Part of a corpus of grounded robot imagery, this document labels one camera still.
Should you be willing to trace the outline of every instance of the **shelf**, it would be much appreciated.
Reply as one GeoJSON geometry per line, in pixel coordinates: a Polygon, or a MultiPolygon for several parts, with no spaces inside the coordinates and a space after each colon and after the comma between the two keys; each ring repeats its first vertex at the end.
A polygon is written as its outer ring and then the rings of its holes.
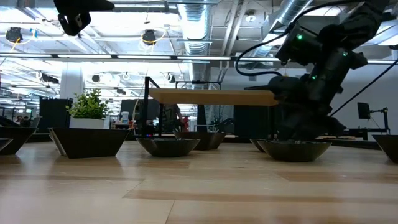
{"type": "Polygon", "coordinates": [[[163,104],[274,106],[274,94],[264,90],[181,90],[150,88],[149,95],[163,104]]]}

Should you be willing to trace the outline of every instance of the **ventilation duct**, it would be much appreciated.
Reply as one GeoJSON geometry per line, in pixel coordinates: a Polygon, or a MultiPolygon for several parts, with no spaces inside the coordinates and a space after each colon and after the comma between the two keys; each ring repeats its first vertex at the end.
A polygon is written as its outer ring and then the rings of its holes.
{"type": "MultiPolygon", "coordinates": [[[[311,4],[312,0],[284,0],[280,5],[280,9],[276,12],[276,17],[267,15],[263,25],[263,31],[266,32],[263,42],[267,39],[270,31],[276,30],[283,26],[289,25],[304,9],[311,4]]],[[[255,50],[252,57],[265,57],[271,51],[271,45],[264,45],[255,50]]],[[[263,68],[261,63],[247,63],[243,68],[263,68]]]]}
{"type": "MultiPolygon", "coordinates": [[[[178,11],[181,15],[181,26],[184,39],[206,40],[210,6],[201,4],[179,4],[178,11]]],[[[186,42],[185,50],[188,55],[208,55],[209,45],[203,42],[186,42]]],[[[210,68],[208,64],[191,63],[189,65],[191,80],[209,80],[210,68]]]]}

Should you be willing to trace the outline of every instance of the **white planter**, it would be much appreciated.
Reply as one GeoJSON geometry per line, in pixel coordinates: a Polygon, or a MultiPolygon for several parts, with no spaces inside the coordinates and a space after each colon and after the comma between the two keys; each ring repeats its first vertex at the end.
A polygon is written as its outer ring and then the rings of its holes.
{"type": "Polygon", "coordinates": [[[104,129],[104,120],[71,117],[69,128],[104,129]]]}

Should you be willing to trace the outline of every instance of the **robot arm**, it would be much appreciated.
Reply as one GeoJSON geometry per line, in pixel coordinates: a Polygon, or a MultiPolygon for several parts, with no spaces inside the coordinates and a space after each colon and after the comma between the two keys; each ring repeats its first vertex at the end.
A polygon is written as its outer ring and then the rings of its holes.
{"type": "Polygon", "coordinates": [[[311,74],[301,78],[274,77],[269,89],[284,107],[278,127],[280,140],[311,141],[329,133],[339,135],[345,127],[329,117],[330,103],[341,93],[341,83],[350,69],[368,63],[352,50],[372,39],[380,26],[388,0],[370,0],[359,6],[341,24],[324,27],[319,35],[296,23],[276,54],[282,63],[313,63],[311,74]]]}

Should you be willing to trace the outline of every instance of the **black planter box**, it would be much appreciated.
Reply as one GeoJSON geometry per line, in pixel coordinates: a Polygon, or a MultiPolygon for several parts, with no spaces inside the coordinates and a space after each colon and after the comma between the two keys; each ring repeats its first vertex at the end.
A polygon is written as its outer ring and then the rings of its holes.
{"type": "Polygon", "coordinates": [[[36,128],[0,127],[0,138],[12,139],[0,155],[14,155],[36,131],[36,128]]]}
{"type": "Polygon", "coordinates": [[[152,156],[180,157],[188,155],[199,139],[139,138],[138,143],[152,156]]]}
{"type": "Polygon", "coordinates": [[[398,135],[373,135],[387,157],[398,164],[398,135]]]}
{"type": "Polygon", "coordinates": [[[262,147],[259,144],[259,141],[263,139],[250,139],[250,142],[254,144],[254,146],[260,151],[260,152],[265,152],[262,147]]]}
{"type": "Polygon", "coordinates": [[[4,149],[6,146],[8,146],[8,144],[10,144],[10,142],[12,142],[12,139],[0,138],[0,151],[1,151],[1,149],[4,149]]]}
{"type": "Polygon", "coordinates": [[[327,142],[258,141],[260,146],[275,160],[285,162],[312,162],[320,157],[331,145],[327,142]]]}
{"type": "Polygon", "coordinates": [[[115,156],[130,130],[49,128],[61,155],[69,159],[115,156]]]}
{"type": "Polygon", "coordinates": [[[199,144],[193,150],[212,150],[218,149],[223,142],[226,133],[206,133],[206,132],[173,132],[179,139],[200,139],[199,144]]]}

